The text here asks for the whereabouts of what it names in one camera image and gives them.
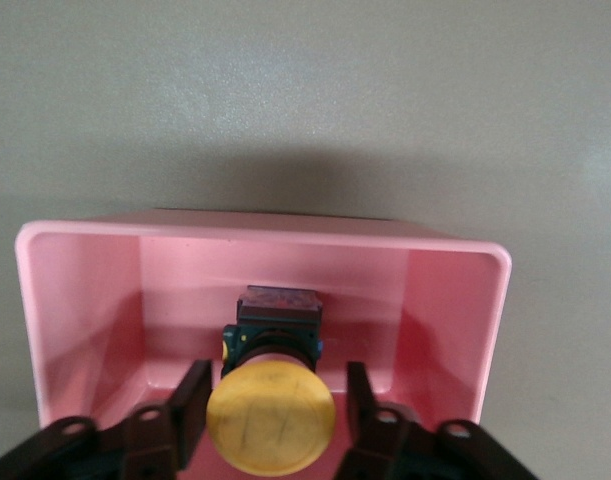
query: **yellow mushroom button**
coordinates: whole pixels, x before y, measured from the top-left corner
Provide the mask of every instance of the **yellow mushroom button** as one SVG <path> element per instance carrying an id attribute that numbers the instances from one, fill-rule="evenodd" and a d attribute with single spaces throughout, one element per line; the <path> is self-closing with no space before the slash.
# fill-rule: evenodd
<path id="1" fill-rule="evenodd" d="M 334 434 L 334 399 L 311 370 L 284 361 L 230 372 L 207 404 L 207 430 L 228 463 L 275 477 L 313 463 Z"/>
<path id="2" fill-rule="evenodd" d="M 227 361 L 229 358 L 229 349 L 227 348 L 227 344 L 223 341 L 223 363 Z"/>

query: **pink plastic box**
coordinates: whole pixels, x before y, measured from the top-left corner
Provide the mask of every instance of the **pink plastic box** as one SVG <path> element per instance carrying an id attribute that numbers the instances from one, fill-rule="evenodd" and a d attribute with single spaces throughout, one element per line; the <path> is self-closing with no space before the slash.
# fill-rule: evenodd
<path id="1" fill-rule="evenodd" d="M 478 421 L 511 268 L 497 244 L 404 222 L 188 210 L 33 222 L 16 254 L 43 426 L 88 415 L 106 428 L 166 397 L 193 359 L 218 372 L 248 284 L 318 291 L 337 434 L 295 479 L 331 478 L 348 446 L 349 360 L 428 428 Z M 198 472 L 252 478 L 207 434 L 184 477 Z"/>

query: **gray wall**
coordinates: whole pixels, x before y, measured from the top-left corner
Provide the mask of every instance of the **gray wall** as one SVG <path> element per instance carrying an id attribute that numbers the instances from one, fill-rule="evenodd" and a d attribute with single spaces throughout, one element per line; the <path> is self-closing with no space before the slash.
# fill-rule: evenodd
<path id="1" fill-rule="evenodd" d="M 0 1 L 0 454 L 37 427 L 23 222 L 270 210 L 505 245 L 482 423 L 611 478 L 610 1 L 116 3 Z"/>

